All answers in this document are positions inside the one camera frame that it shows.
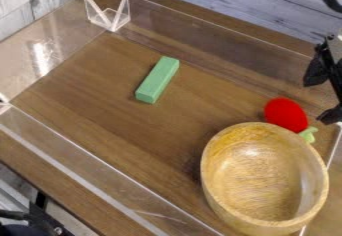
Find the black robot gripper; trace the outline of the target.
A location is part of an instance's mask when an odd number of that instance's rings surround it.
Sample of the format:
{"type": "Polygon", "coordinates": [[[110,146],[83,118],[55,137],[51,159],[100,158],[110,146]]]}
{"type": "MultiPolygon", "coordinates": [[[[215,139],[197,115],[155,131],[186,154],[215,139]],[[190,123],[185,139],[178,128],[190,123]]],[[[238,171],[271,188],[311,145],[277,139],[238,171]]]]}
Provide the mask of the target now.
{"type": "MultiPolygon", "coordinates": [[[[317,46],[317,54],[309,63],[303,76],[303,86],[310,87],[330,81],[338,102],[342,103],[342,41],[334,34],[325,37],[317,46]]],[[[342,106],[327,109],[317,119],[330,125],[342,121],[342,106]]]]}

